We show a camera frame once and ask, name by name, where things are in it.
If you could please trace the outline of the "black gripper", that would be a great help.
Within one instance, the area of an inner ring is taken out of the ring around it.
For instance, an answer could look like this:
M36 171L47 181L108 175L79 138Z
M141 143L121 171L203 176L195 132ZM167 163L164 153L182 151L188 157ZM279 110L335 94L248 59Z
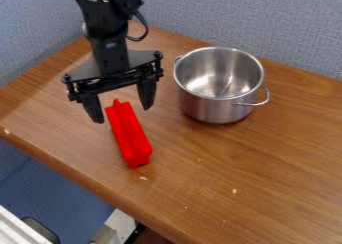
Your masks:
M104 123L99 95L104 92L135 85L144 110L153 105L156 83L163 77L160 51L129 50L125 36L92 37L91 57L61 77L68 99L83 103L95 123Z

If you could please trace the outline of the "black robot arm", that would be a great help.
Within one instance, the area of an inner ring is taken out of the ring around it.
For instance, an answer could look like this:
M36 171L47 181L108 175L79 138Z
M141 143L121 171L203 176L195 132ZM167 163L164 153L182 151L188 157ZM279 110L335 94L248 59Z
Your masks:
M83 32L92 52L61 77L68 99L80 103L96 123L104 122L99 95L127 86L137 87L144 109L153 105L156 83L163 76L159 51L127 48L141 37L128 35L128 21L143 20L139 12L143 0L75 0L83 14Z

